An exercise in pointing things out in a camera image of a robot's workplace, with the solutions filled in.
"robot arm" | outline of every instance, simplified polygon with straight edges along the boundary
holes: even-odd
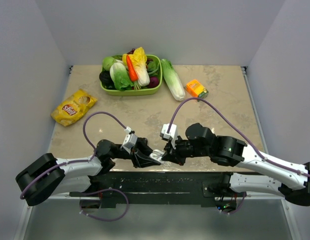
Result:
[[[221,166],[237,166],[262,175],[225,174],[222,184],[213,186],[212,191],[220,191],[223,186],[235,193],[260,192],[285,197],[293,204],[310,206],[310,162],[306,164],[290,163],[274,156],[262,153],[258,156],[251,145],[231,136],[216,136],[199,123],[189,126],[185,132],[187,140],[177,133],[177,126],[172,125],[169,133],[168,124],[161,130],[162,139],[168,141],[161,160],[184,165],[186,158],[210,157]]]
[[[23,192],[28,188],[24,198],[29,206],[34,206],[58,193],[91,192],[96,181],[94,176],[104,175],[115,166],[112,159],[131,160],[135,168],[145,168],[159,166],[163,161],[182,166],[186,158],[210,157],[212,162],[221,166],[237,166],[262,174],[223,173],[218,182],[207,187],[209,192],[217,196],[262,192],[285,197],[287,201],[297,205],[310,205],[310,177],[265,161],[245,142],[230,136],[216,136],[199,123],[187,128],[187,140],[178,135],[176,125],[172,125],[169,132],[167,130],[168,124],[165,124],[160,134],[163,140],[168,141],[164,152],[152,150],[146,138],[137,137],[128,127],[122,144],[101,140],[96,146],[94,157],[74,160],[55,158],[51,153],[44,154],[17,175],[17,184]],[[263,155],[281,166],[310,174],[310,162],[304,165],[294,164],[265,153]],[[57,165],[59,167],[43,175]],[[32,181],[39,176],[40,180],[32,185]]]

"white wall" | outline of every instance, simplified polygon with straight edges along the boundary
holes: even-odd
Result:
[[[143,46],[174,64],[247,66],[284,0],[36,0],[68,63]]]
[[[14,237],[24,200],[16,175],[45,153],[67,64],[34,0],[0,0],[0,240]]]
[[[270,154],[310,162],[310,0],[286,0],[248,66]],[[310,207],[293,207],[310,240]]]

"yellow chip bag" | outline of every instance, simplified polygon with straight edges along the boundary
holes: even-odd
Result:
[[[66,127],[81,119],[96,102],[97,99],[95,97],[79,89],[63,101],[51,113],[51,117]]]

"vegetable basket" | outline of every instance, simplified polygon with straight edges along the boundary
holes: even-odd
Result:
[[[154,62],[159,64],[159,69],[157,72],[157,76],[159,79],[159,84],[157,87],[154,88],[142,88],[139,90],[125,90],[125,91],[119,91],[119,90],[109,90],[106,89],[102,83],[100,83],[100,87],[101,89],[103,89],[108,95],[112,95],[112,96],[143,96],[143,95],[152,95],[154,93],[156,93],[160,86],[162,85],[162,81],[163,81],[163,71],[162,71],[162,65],[161,65],[161,61],[160,59],[155,56],[155,55],[146,55],[147,58],[152,59]],[[122,55],[115,55],[113,56],[113,58],[121,60],[122,59]]]

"table surface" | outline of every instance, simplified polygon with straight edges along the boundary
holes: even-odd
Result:
[[[252,103],[240,66],[175,65],[183,86],[192,79],[198,79],[209,91],[207,101],[212,103],[261,151],[263,145]],[[100,87],[100,65],[73,66],[64,99],[78,89],[98,98],[97,103],[86,116],[73,125],[64,127],[56,123],[51,139],[50,152],[57,158],[81,158],[93,153],[92,147],[83,136],[83,123],[89,114],[105,111],[114,114],[125,126],[135,130],[139,137],[148,139],[152,149],[162,150],[167,142],[160,138],[163,124],[168,124],[180,102],[176,101],[166,84],[158,92],[146,96],[109,96]],[[211,128],[216,135],[232,136],[243,140],[219,115],[203,102],[189,101],[178,112],[174,124],[185,139],[185,130],[194,123]],[[97,115],[86,126],[89,139],[96,145],[107,139],[121,144],[125,133],[111,117]],[[238,167],[224,167],[212,163],[209,157],[189,158],[184,166],[167,162],[161,166],[134,168],[130,160],[115,159],[113,171],[246,171]]]
[[[33,208],[24,240],[292,240],[280,199],[245,199],[236,214],[200,205],[131,204],[125,217],[102,222],[79,215],[78,199],[48,199]],[[125,209],[101,208],[114,218]]]

